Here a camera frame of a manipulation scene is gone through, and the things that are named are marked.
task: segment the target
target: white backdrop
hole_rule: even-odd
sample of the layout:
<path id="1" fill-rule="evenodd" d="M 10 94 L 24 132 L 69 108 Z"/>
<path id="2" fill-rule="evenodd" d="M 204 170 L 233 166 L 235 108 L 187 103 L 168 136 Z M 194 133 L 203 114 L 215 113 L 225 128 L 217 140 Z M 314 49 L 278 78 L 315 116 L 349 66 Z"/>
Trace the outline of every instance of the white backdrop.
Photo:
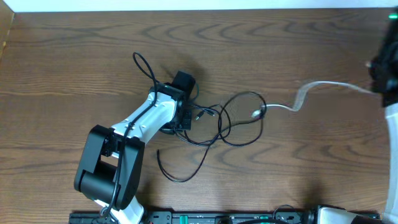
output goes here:
<path id="1" fill-rule="evenodd" d="M 14 12 L 394 7 L 398 0 L 4 0 Z"/>

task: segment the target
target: wooden table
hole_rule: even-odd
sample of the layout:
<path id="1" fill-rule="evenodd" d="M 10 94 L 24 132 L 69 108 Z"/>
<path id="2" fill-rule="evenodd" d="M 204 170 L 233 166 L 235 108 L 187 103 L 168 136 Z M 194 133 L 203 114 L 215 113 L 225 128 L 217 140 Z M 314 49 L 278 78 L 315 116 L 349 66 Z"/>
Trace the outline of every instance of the wooden table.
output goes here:
<path id="1" fill-rule="evenodd" d="M 65 223 L 99 207 L 73 189 L 89 130 L 111 126 L 145 100 L 151 81 L 133 64 L 139 51 L 157 78 L 195 76 L 198 103 L 255 90 L 269 103 L 293 102 L 314 80 L 368 87 L 388 9 L 300 9 L 17 14 L 0 63 L 0 222 Z M 233 117 L 256 109 L 236 103 Z M 193 122 L 197 140 L 214 118 Z M 231 141 L 258 127 L 236 128 Z M 335 86 L 312 90 L 298 113 L 273 108 L 255 144 L 220 142 L 185 184 L 203 149 L 158 133 L 146 146 L 137 198 L 176 211 L 267 211 L 329 203 L 383 212 L 389 140 L 377 95 Z"/>

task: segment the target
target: green light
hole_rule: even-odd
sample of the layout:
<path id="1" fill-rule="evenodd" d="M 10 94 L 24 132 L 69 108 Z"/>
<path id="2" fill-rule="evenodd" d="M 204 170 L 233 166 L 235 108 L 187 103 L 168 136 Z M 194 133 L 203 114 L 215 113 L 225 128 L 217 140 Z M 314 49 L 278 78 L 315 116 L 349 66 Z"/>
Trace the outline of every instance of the green light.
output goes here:
<path id="1" fill-rule="evenodd" d="M 388 16 L 388 18 L 390 18 L 390 19 L 398 19 L 398 14 L 396 14 L 396 13 L 390 14 L 390 16 Z"/>

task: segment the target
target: green led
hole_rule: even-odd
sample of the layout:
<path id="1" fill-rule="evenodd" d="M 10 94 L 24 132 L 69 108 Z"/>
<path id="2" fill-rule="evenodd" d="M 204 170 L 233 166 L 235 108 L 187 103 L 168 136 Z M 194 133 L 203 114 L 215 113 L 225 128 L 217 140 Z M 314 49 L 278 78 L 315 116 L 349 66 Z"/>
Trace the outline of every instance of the green led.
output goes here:
<path id="1" fill-rule="evenodd" d="M 398 14 L 396 14 L 396 13 L 390 14 L 390 16 L 388 16 L 388 18 L 390 18 L 390 19 L 398 19 Z"/>

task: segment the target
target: white cable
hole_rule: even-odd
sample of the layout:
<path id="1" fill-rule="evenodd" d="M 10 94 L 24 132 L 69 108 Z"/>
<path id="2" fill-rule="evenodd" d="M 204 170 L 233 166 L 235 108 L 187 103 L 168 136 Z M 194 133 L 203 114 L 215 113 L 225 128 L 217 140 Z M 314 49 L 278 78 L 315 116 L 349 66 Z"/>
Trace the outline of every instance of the white cable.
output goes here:
<path id="1" fill-rule="evenodd" d="M 307 83 L 307 84 L 301 86 L 298 89 L 297 94 L 296 94 L 296 99 L 295 99 L 294 104 L 293 104 L 293 107 L 288 107 L 288 106 L 280 105 L 280 104 L 269 104 L 269 105 L 267 105 L 267 108 L 269 108 L 269 107 L 281 107 L 281 108 L 285 108 L 285 109 L 293 111 L 293 112 L 298 112 L 301 109 L 301 107 L 303 106 L 303 103 L 305 101 L 305 97 L 307 95 L 307 92 L 312 87 L 315 87 L 315 86 L 321 85 L 321 84 L 339 85 L 339 86 L 344 86 L 344 87 L 350 88 L 352 90 L 356 90 L 356 91 L 361 92 L 361 93 L 373 94 L 373 92 L 371 92 L 369 90 L 365 90 L 364 88 L 361 88 L 359 86 L 356 86 L 356 85 L 353 85 L 353 84 L 349 84 L 349 83 L 331 82 L 331 81 L 315 81 L 315 82 Z"/>

